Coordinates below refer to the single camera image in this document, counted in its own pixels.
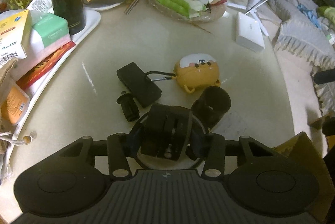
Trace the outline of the black suction cup mount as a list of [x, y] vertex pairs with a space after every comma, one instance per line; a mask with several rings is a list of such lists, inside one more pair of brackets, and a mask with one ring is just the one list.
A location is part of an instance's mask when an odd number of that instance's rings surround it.
[[154, 167], [141, 160], [140, 154], [173, 162], [186, 155], [194, 162], [189, 168], [195, 169], [207, 159], [211, 138], [190, 109], [153, 104], [134, 124], [126, 141], [124, 151], [146, 170]]

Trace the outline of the small black cylinder plug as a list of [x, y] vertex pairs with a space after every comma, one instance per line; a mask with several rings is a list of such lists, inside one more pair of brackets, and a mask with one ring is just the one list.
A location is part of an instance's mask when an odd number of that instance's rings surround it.
[[140, 118], [139, 108], [131, 93], [123, 93], [116, 102], [121, 106], [125, 119], [128, 122], [133, 122]]

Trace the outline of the small black rectangular box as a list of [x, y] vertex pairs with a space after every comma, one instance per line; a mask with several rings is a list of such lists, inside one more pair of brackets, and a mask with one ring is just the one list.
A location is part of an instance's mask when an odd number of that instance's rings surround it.
[[159, 100], [162, 95], [160, 88], [145, 75], [145, 72], [135, 62], [118, 69], [117, 77], [139, 102], [146, 108]]

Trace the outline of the yellow dog earbud case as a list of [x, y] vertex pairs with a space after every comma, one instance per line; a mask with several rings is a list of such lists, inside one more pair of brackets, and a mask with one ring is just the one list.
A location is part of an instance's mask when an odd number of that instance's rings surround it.
[[218, 63], [209, 54], [184, 56], [175, 64], [173, 74], [172, 78], [187, 93], [211, 86], [221, 86]]

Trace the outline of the open cardboard box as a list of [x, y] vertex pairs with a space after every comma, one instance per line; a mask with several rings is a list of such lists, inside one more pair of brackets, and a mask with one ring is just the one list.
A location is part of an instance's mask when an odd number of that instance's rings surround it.
[[309, 170], [319, 183], [319, 194], [308, 212], [320, 223], [326, 223], [334, 199], [334, 184], [328, 168], [305, 132], [300, 132], [288, 141], [274, 147], [281, 155]]

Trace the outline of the white power bank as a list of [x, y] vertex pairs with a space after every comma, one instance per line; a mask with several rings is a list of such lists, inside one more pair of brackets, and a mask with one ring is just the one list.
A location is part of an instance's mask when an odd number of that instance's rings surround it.
[[265, 49], [259, 23], [241, 12], [236, 15], [236, 43], [256, 53]]

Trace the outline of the green tissue pack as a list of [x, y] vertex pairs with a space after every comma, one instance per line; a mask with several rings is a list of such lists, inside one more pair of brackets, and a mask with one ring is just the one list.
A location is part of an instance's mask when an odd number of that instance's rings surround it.
[[39, 34], [44, 47], [56, 42], [69, 42], [70, 34], [66, 19], [52, 13], [46, 13], [32, 28]]

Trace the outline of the white serving tray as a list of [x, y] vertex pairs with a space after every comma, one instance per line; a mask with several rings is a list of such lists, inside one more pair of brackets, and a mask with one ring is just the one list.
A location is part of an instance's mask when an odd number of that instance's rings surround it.
[[41, 77], [34, 84], [32, 84], [31, 87], [29, 87], [28, 92], [31, 95], [30, 103], [28, 105], [28, 109], [26, 113], [24, 114], [23, 118], [19, 121], [17, 126], [14, 127], [14, 131], [12, 134], [13, 140], [16, 141], [18, 139], [18, 136], [23, 128], [25, 121], [27, 120], [38, 98], [40, 97], [46, 85], [50, 82], [54, 74], [57, 72], [60, 66], [64, 63], [67, 57], [70, 56], [70, 54], [73, 52], [75, 47], [79, 45], [85, 39], [85, 37], [87, 37], [88, 34], [91, 31], [93, 31], [100, 23], [101, 16], [98, 11], [94, 9], [90, 9], [90, 8], [84, 8], [84, 13], [85, 13], [85, 19], [86, 19], [85, 28], [79, 33], [71, 37], [73, 39], [73, 42], [70, 43], [69, 50], [66, 50], [62, 54], [62, 56], [60, 56], [58, 61], [46, 73], [42, 74]]

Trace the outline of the glass snack dish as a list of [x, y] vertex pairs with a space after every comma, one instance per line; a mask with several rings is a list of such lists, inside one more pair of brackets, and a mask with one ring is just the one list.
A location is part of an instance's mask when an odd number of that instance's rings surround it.
[[228, 0], [149, 0], [149, 3], [167, 16], [197, 23], [221, 18]]

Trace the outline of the yellow white box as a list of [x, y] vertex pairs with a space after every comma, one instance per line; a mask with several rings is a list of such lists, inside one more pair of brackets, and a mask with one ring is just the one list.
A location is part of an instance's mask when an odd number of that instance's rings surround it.
[[1, 14], [1, 66], [17, 58], [27, 57], [32, 23], [28, 9], [10, 10]]

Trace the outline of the tan drawstring pouch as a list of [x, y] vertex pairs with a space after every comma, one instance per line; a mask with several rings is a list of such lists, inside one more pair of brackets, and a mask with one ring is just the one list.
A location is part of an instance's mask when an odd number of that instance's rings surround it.
[[11, 71], [17, 63], [14, 58], [1, 65], [1, 155], [9, 145], [4, 138], [13, 136], [14, 128], [26, 114], [30, 98], [19, 87], [11, 76]]

